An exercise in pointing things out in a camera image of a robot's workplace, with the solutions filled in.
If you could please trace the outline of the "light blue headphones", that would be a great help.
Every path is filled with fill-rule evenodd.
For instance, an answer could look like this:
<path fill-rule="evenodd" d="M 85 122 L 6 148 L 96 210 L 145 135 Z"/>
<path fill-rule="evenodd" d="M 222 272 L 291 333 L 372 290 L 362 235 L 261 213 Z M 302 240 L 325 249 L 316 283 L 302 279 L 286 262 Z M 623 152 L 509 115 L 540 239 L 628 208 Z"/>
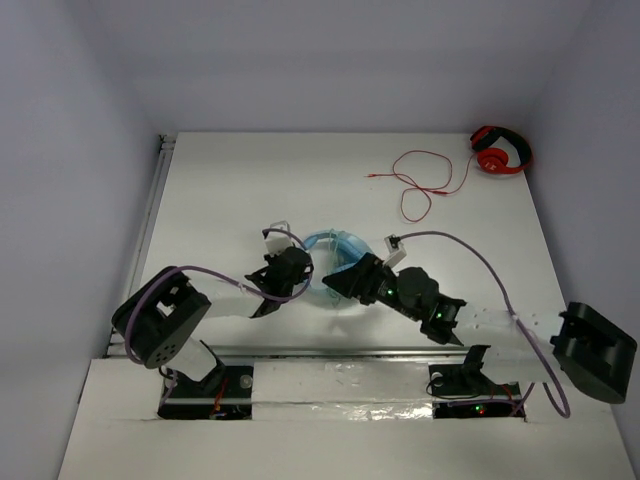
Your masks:
<path fill-rule="evenodd" d="M 304 238 L 303 244 L 311 254 L 315 268 L 308 287 L 313 300 L 321 306 L 334 309 L 346 305 L 348 300 L 326 287 L 322 278 L 340 272 L 357 262 L 365 253 L 372 253 L 371 247 L 355 234 L 338 229 L 314 232 Z"/>

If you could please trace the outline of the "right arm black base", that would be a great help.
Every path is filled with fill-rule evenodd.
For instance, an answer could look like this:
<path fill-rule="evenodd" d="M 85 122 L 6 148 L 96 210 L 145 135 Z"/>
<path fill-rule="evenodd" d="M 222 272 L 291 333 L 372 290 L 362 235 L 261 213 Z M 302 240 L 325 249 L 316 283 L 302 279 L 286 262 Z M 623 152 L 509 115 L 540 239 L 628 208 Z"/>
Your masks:
<path fill-rule="evenodd" d="M 526 417 L 518 383 L 497 384 L 482 371 L 489 346 L 472 346 L 461 363 L 429 367 L 425 391 L 433 400 L 432 414 L 442 419 Z"/>

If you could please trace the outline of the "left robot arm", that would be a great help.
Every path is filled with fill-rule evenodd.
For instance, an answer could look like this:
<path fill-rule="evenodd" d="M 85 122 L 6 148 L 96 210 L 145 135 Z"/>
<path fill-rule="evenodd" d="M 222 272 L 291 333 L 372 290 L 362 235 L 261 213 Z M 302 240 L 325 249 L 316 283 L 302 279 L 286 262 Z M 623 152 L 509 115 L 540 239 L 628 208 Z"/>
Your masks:
<path fill-rule="evenodd" d="M 169 266 L 152 277 L 113 314 L 125 352 L 149 370 L 166 368 L 193 397 L 220 388 L 226 367 L 193 334 L 205 318 L 261 318 L 297 298 L 313 273 L 311 256 L 289 246 L 265 256 L 266 265 L 238 282 L 204 267 Z"/>

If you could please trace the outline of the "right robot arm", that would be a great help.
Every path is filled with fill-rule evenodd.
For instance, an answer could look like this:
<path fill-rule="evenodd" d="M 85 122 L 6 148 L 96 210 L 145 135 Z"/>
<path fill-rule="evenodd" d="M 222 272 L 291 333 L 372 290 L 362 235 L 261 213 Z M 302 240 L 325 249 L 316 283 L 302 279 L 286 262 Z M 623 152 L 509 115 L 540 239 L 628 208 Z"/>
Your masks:
<path fill-rule="evenodd" d="M 482 309 L 439 290 L 420 267 L 394 272 L 371 253 L 323 278 L 345 298 L 379 302 L 420 326 L 439 345 L 464 347 L 471 362 L 455 373 L 470 391 L 497 381 L 570 384 L 582 394 L 622 404 L 637 351 L 636 341 L 591 306 L 569 303 L 550 314 Z"/>

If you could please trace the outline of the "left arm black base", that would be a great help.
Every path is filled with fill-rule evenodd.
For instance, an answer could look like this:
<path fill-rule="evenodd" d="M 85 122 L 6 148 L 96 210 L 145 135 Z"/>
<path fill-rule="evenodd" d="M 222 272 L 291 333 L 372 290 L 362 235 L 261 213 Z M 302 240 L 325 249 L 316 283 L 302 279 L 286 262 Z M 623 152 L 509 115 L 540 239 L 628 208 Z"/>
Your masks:
<path fill-rule="evenodd" d="M 251 420 L 254 366 L 216 360 L 216 368 L 199 382 L 161 367 L 157 415 L 164 420 Z"/>

